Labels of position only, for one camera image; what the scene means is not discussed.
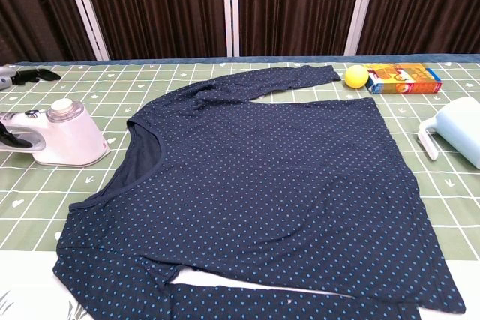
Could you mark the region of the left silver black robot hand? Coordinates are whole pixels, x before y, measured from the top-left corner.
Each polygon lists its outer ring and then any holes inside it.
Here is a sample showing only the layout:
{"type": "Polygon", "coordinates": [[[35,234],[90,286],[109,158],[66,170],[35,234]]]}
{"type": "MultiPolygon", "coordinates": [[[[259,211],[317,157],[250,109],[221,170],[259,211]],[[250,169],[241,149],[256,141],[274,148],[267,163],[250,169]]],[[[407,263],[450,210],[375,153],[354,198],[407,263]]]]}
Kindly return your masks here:
{"type": "MultiPolygon", "coordinates": [[[[1,90],[12,85],[25,85],[27,82],[39,82],[40,80],[50,82],[60,79],[61,77],[57,73],[43,68],[16,71],[8,67],[1,67],[1,90]]],[[[32,147],[30,142],[15,137],[3,124],[1,124],[1,143],[13,148],[32,147]]]]}

